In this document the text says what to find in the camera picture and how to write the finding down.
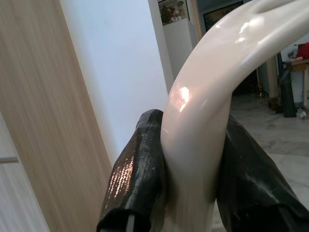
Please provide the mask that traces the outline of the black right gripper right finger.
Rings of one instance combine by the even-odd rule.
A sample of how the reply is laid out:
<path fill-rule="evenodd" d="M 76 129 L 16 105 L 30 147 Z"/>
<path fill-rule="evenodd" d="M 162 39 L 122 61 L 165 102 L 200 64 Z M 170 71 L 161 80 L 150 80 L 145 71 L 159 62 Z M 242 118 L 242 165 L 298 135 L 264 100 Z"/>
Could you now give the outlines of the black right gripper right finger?
<path fill-rule="evenodd" d="M 309 212 L 257 141 L 228 118 L 216 200 L 228 232 L 307 232 Z"/>

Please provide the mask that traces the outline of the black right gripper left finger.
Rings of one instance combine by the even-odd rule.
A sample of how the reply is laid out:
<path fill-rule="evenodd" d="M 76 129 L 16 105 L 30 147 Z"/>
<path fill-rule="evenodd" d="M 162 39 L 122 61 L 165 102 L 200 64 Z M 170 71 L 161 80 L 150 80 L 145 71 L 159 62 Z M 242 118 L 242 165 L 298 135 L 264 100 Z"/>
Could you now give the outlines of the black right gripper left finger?
<path fill-rule="evenodd" d="M 160 232 L 167 176 L 160 142 L 163 112 L 144 112 L 116 160 L 101 207 L 98 232 Z"/>

